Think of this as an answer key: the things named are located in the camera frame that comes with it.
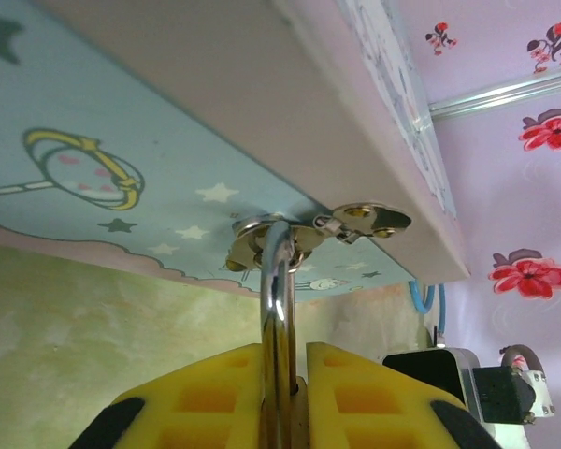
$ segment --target light blue painted surface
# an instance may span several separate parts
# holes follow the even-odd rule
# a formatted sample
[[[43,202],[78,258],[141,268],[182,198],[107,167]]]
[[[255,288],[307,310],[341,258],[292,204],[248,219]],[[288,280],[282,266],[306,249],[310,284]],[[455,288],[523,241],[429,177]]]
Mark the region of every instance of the light blue painted surface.
[[[28,3],[0,1],[0,18],[23,27],[11,41],[20,64],[0,58],[0,187],[45,182],[44,175],[63,187],[0,195],[0,226],[112,243],[189,277],[258,291],[258,274],[222,269],[232,223],[271,212],[307,221],[326,212]],[[23,145],[24,133],[37,128],[60,134]],[[60,141],[79,137],[98,139],[137,181],[134,207],[104,207],[125,196],[94,153]],[[130,232],[108,232],[104,224],[113,220]],[[297,273],[297,298],[410,279],[369,240],[350,247],[330,239]]]

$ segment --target magnifying glass illustration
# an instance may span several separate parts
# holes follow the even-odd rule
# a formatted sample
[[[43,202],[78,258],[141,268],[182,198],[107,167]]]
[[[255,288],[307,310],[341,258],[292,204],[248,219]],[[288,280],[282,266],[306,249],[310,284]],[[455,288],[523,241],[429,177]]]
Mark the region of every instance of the magnifying glass illustration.
[[[129,210],[139,201],[141,173],[100,150],[97,139],[33,129],[24,133],[23,146],[43,179],[0,186],[0,196],[57,188],[109,210]]]

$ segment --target yellow ring illustration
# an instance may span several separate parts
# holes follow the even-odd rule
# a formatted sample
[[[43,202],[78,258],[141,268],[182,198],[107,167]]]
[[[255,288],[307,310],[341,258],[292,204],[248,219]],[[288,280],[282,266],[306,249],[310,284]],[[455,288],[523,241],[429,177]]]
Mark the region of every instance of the yellow ring illustration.
[[[72,136],[60,131],[50,129],[37,129],[25,136],[25,146],[36,144],[39,140],[50,139],[70,145],[73,148],[83,152],[90,153],[91,156],[102,164],[111,174],[116,176],[116,186],[124,195],[121,205],[107,206],[111,210],[129,210],[133,208],[139,200],[139,181],[129,176],[129,174],[113,160],[108,154],[102,152],[99,147],[99,140],[94,138],[85,138]]]

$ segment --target metal rail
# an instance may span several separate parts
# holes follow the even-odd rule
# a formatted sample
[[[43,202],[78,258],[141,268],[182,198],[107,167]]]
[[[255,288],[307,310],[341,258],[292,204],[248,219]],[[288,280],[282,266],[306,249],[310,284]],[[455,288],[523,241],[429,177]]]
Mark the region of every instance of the metal rail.
[[[561,68],[523,80],[498,84],[473,94],[430,105],[434,121],[450,119],[539,96],[561,93]]]
[[[296,392],[295,242],[290,225],[273,224],[262,254],[264,413],[269,449],[291,447],[291,394]]]

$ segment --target purple wallpaper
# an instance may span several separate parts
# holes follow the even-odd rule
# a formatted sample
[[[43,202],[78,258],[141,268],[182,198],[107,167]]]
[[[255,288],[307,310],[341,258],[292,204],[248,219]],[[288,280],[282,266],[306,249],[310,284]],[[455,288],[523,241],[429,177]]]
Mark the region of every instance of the purple wallpaper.
[[[399,0],[431,103],[561,66],[561,0]]]
[[[436,123],[470,279],[447,286],[447,339],[484,365],[523,343],[557,416],[528,430],[561,447],[561,94]]]

